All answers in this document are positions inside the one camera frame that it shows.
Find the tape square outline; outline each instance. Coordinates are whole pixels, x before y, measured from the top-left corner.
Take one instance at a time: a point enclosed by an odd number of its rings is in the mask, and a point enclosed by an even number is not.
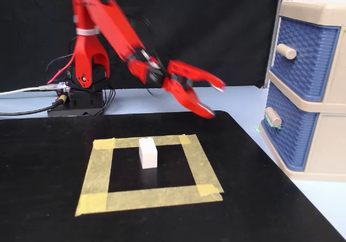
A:
[[[75,216],[222,201],[223,193],[196,135],[148,136],[156,146],[182,145],[196,185],[108,192],[114,149],[138,147],[138,138],[95,140]]]

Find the black curtain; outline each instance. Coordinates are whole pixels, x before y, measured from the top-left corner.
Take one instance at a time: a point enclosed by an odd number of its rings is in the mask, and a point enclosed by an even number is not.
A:
[[[116,0],[147,49],[190,63],[229,86],[261,87],[278,0]],[[45,84],[68,60],[75,37],[71,0],[2,0],[0,91]],[[142,22],[145,17],[152,32]],[[143,88],[103,36],[114,88]]]

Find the white cable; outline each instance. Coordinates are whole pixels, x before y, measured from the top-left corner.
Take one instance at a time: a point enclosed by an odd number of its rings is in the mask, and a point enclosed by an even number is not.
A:
[[[13,94],[13,93],[19,93],[19,92],[25,92],[25,91],[31,91],[31,90],[57,90],[57,89],[58,89],[58,84],[49,84],[49,85],[43,85],[38,87],[31,87],[31,88],[1,92],[0,95],[7,95],[7,94]]]

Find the plastic drawer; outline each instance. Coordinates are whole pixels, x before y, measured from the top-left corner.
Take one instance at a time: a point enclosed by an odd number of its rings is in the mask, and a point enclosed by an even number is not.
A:
[[[298,96],[321,102],[340,27],[281,18],[277,44],[297,51],[293,60],[276,52],[271,71]]]
[[[298,109],[273,83],[270,84],[267,106],[281,117],[281,129],[271,127],[264,119],[261,125],[286,167],[303,171],[314,134],[318,113]]]

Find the white cube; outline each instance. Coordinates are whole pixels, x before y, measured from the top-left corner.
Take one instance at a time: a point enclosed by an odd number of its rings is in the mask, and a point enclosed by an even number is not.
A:
[[[139,139],[139,158],[143,169],[157,168],[157,149],[152,138]]]

